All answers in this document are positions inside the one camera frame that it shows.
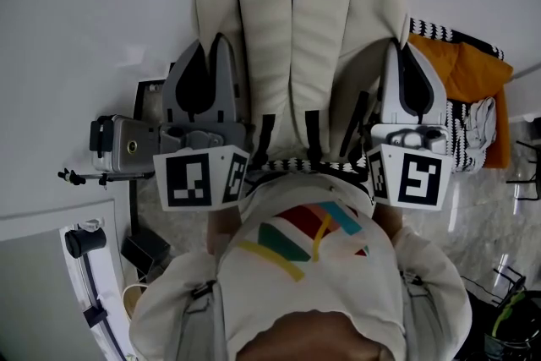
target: black and white striped fabric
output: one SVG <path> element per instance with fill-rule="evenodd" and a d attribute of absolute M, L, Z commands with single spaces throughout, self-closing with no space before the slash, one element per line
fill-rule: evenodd
<path fill-rule="evenodd" d="M 300 172 L 311 173 L 318 172 L 319 168 L 313 167 L 314 163 L 309 160 L 301 160 L 300 158 L 290 158 L 289 160 L 274 160 L 268 161 L 261 167 L 264 172 Z M 341 162 L 326 162 L 319 161 L 317 165 L 320 167 L 329 168 L 331 170 L 337 170 L 338 172 L 356 173 L 351 163 L 347 162 L 342 164 Z M 366 155 L 357 161 L 357 166 L 362 169 L 366 169 Z"/>
<path fill-rule="evenodd" d="M 410 19 L 409 31 L 415 35 L 421 35 L 431 40 L 451 42 L 453 44 L 465 42 L 470 46 L 474 46 L 481 52 L 497 57 L 499 60 L 504 60 L 504 52 L 497 46 L 453 30 L 450 27 L 435 25 L 434 23 L 422 19 Z"/>
<path fill-rule="evenodd" d="M 466 153 L 466 120 L 471 106 L 466 102 L 447 100 L 447 155 L 453 157 L 453 172 L 469 172 L 473 169 L 473 158 Z"/>

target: cable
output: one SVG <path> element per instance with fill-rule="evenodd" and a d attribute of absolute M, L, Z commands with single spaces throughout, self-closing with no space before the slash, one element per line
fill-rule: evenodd
<path fill-rule="evenodd" d="M 146 284 L 146 283 L 141 283 L 140 281 L 143 280 L 143 278 L 146 278 L 146 276 L 142 276 L 136 283 L 134 284 L 129 284 L 126 286 L 126 288 L 124 288 L 124 290 L 122 291 L 122 306 L 124 307 L 124 311 L 126 312 L 126 315 L 128 316 L 128 318 L 130 319 L 131 321 L 131 318 L 130 318 L 130 315 L 128 314 L 128 311 L 126 310 L 126 304 L 124 303 L 124 297 L 126 296 L 126 292 L 131 289 L 132 287 L 143 287 L 143 288 L 147 288 L 149 285 Z"/>
<path fill-rule="evenodd" d="M 475 286 L 483 289 L 488 295 L 492 295 L 493 297 L 498 298 L 502 301 L 504 300 L 502 297 L 499 297 L 498 295 L 494 295 L 492 292 L 489 292 L 487 289 L 485 289 L 483 286 L 481 286 L 479 283 L 475 282 L 474 280 L 470 280 L 466 276 L 460 276 L 460 277 L 463 278 L 464 280 L 468 280 L 469 282 L 473 283 Z"/>

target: marble floor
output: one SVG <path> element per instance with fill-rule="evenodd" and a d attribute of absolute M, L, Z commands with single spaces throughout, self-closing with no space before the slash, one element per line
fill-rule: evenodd
<path fill-rule="evenodd" d="M 144 119 L 149 122 L 162 120 L 160 90 L 145 92 Z M 533 151 L 515 145 L 517 139 L 530 140 L 526 123 L 511 125 L 511 164 L 506 170 L 454 174 L 442 211 L 404 211 L 405 223 L 437 243 L 462 276 L 500 296 L 506 293 L 508 281 L 494 268 L 505 271 L 511 266 L 527 276 L 529 289 L 541 289 L 541 201 L 517 201 L 517 196 L 534 197 L 534 186 L 505 183 L 530 178 L 535 169 L 527 162 L 533 159 Z M 138 206 L 141 223 L 171 244 L 173 256 L 205 248 L 206 214 L 163 211 L 155 179 L 138 181 Z M 466 280 L 465 284 L 490 301 L 482 289 Z"/>

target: white hoodie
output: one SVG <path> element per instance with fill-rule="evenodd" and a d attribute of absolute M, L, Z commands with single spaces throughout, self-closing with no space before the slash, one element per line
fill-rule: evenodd
<path fill-rule="evenodd" d="M 329 211 L 317 230 L 325 236 L 288 218 L 298 205 Z M 456 268 L 407 227 L 393 248 L 368 217 L 368 195 L 325 175 L 289 175 L 240 208 L 244 224 L 217 267 L 203 253 L 176 258 L 140 298 L 130 328 L 140 359 L 233 361 L 283 315 L 310 310 L 345 314 L 396 361 L 451 360 L 460 349 L 471 309 Z M 213 279 L 212 300 L 194 302 L 191 291 Z M 204 320 L 201 311 L 208 311 Z"/>

